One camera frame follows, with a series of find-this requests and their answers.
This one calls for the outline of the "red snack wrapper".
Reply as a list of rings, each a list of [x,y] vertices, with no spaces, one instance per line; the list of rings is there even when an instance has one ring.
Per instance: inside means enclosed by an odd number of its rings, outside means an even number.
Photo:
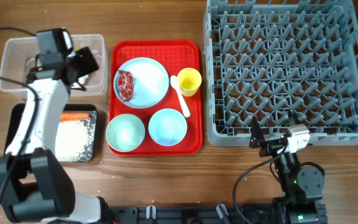
[[[134,79],[131,72],[119,70],[118,89],[123,101],[130,101],[134,92]]]

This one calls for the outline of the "yellow plastic cup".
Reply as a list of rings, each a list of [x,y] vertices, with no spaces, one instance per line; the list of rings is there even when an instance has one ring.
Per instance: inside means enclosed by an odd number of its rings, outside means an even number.
[[[202,77],[195,68],[184,68],[177,75],[180,92],[183,96],[193,96],[201,86]]]

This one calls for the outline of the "white plastic spoon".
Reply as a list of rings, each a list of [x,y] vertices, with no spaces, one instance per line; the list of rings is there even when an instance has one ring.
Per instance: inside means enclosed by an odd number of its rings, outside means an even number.
[[[187,104],[185,102],[185,99],[184,99],[183,95],[180,92],[180,86],[178,84],[177,76],[172,75],[170,77],[170,85],[177,93],[178,100],[179,100],[179,103],[180,103],[180,107],[181,107],[181,110],[182,110],[182,113],[183,113],[184,117],[189,118],[191,116],[191,113],[190,113],[190,110],[189,110],[189,108],[188,108],[188,106],[187,106]]]

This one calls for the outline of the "white tissue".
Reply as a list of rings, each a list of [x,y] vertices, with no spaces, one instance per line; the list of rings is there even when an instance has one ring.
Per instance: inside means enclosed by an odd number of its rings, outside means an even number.
[[[89,75],[85,75],[85,76],[82,76],[78,79],[78,82],[81,84],[81,85],[85,85],[87,79],[88,79]]]

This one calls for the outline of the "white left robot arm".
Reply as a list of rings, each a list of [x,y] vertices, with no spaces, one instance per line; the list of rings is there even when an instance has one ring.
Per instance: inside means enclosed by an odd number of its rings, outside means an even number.
[[[0,210],[12,223],[104,223],[109,209],[100,197],[75,192],[54,155],[60,117],[72,83],[99,67],[90,49],[73,57],[57,52],[30,70],[23,84],[27,101],[14,139],[0,157]]]

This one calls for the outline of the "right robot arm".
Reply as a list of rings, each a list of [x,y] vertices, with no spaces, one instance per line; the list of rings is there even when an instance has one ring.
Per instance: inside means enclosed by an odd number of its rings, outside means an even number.
[[[310,140],[309,129],[292,112],[290,125],[279,138],[266,140],[256,117],[252,118],[249,147],[260,149],[259,156],[271,156],[277,179],[283,191],[274,198],[271,223],[327,223],[326,207],[318,201],[323,198],[324,169],[314,162],[301,163],[297,152]]]

